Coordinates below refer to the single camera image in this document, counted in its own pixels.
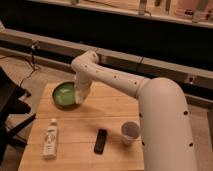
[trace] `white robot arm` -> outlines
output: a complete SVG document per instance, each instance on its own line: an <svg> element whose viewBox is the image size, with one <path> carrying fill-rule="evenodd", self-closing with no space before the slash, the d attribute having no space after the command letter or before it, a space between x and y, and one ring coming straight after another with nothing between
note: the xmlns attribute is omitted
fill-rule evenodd
<svg viewBox="0 0 213 171"><path fill-rule="evenodd" d="M181 88L166 78L148 79L98 65L88 51L71 64L76 72L76 103L82 103L92 80L138 99L146 171L197 171L187 103Z"/></svg>

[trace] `black remote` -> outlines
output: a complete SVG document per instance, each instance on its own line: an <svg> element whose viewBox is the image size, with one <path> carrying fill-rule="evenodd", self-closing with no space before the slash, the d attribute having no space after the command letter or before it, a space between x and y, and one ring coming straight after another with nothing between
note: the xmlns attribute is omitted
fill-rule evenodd
<svg viewBox="0 0 213 171"><path fill-rule="evenodd" d="M104 151L104 145L106 142L106 137L107 137L107 130L105 129L99 129L98 130L98 135L94 147L94 152L96 154L102 154Z"/></svg>

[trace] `wooden table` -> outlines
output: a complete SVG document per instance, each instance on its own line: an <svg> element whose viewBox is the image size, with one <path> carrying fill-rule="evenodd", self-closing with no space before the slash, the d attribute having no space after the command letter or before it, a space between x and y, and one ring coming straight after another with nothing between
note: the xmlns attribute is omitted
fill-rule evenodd
<svg viewBox="0 0 213 171"><path fill-rule="evenodd" d="M44 90L19 171L144 170L140 138L126 147L120 135L124 122L138 123L135 99L102 83L93 83L82 105L63 111L52 101L56 86L51 83ZM57 158L44 160L43 142L51 118L58 120ZM93 152L99 128L108 131L103 155Z"/></svg>

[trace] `bowl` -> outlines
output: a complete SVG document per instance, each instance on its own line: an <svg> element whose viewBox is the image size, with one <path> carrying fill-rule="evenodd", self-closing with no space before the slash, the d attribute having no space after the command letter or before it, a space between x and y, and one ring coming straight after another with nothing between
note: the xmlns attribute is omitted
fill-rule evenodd
<svg viewBox="0 0 213 171"><path fill-rule="evenodd" d="M75 87L73 82L64 82L58 85L52 98L55 105L59 108L67 108L75 104Z"/></svg>

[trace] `paper cup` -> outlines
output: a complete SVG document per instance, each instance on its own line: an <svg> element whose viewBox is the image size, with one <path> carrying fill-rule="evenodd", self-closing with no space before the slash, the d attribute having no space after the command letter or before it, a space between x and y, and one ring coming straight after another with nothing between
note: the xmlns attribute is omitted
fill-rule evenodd
<svg viewBox="0 0 213 171"><path fill-rule="evenodd" d="M140 135L140 127L135 122L125 122L121 126L122 141L130 146Z"/></svg>

